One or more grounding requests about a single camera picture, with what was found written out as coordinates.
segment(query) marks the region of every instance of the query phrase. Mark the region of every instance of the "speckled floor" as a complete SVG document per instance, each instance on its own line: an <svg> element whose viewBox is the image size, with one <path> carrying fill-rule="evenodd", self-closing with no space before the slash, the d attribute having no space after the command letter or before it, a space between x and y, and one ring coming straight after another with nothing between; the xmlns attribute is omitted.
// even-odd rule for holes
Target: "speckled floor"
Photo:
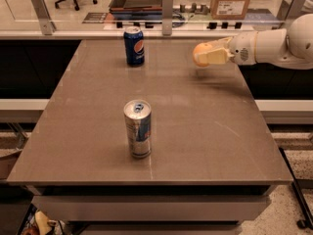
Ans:
<svg viewBox="0 0 313 235"><path fill-rule="evenodd" d="M286 155L289 158L293 172L297 178L313 178L313 144L310 140L311 130L296 130L287 132L286 130L274 129L272 135L278 145L285 149ZM13 133L0 132L0 156L8 149L12 149L16 144L16 139ZM313 210L313 191L303 190L308 205ZM309 228L300 229L297 227L297 221L303 219L300 206L296 200L295 194L291 186L279 186L270 195L271 205L254 221L245 221L242 224L242 232L240 235L302 235L313 234L313 230ZM21 205L21 210L25 210L25 202L17 203ZM1 210L9 206L0 203ZM21 220L21 214L16 210L15 205L13 211L10 212L11 218L14 215ZM15 234L7 229L5 233L3 228L0 228L0 235Z"/></svg>

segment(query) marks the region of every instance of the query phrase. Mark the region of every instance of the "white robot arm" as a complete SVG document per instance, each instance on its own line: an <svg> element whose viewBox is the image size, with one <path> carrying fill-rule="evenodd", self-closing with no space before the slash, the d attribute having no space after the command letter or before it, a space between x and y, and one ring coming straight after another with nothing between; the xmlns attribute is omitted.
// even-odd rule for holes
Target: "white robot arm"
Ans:
<svg viewBox="0 0 313 235"><path fill-rule="evenodd" d="M313 14L296 19L288 29L249 31L197 45L194 62L200 67L269 63L281 68L313 69Z"/></svg>

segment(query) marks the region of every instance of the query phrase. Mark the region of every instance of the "silver can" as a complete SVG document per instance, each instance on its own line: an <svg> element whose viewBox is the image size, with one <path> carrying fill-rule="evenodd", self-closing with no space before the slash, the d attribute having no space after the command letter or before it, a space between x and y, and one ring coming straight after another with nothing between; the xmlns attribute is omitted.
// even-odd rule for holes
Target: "silver can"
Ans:
<svg viewBox="0 0 313 235"><path fill-rule="evenodd" d="M133 100L124 107L129 150L141 159L151 153L151 106L144 100Z"/></svg>

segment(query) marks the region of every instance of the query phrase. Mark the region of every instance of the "can lid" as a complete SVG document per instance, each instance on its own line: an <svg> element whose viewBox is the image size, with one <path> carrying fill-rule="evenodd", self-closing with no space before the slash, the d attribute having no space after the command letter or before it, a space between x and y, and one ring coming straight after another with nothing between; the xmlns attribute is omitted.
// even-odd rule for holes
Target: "can lid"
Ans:
<svg viewBox="0 0 313 235"><path fill-rule="evenodd" d="M142 119L151 113L151 106L144 100L132 100L124 107L124 113L133 119Z"/></svg>
<svg viewBox="0 0 313 235"><path fill-rule="evenodd" d="M128 34L137 34L140 31L141 29L139 26L130 26L125 30L125 32Z"/></svg>

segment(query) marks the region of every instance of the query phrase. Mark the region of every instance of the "soda can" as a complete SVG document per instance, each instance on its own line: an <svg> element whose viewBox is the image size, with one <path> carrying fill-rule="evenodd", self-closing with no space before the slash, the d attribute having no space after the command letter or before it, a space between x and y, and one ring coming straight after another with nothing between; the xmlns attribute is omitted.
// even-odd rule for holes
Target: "soda can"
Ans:
<svg viewBox="0 0 313 235"><path fill-rule="evenodd" d="M124 32L127 64L138 67L145 62L144 34L139 26L130 26Z"/></svg>
<svg viewBox="0 0 313 235"><path fill-rule="evenodd" d="M124 107L130 153L141 159L151 152L151 106L144 100L133 100Z"/></svg>

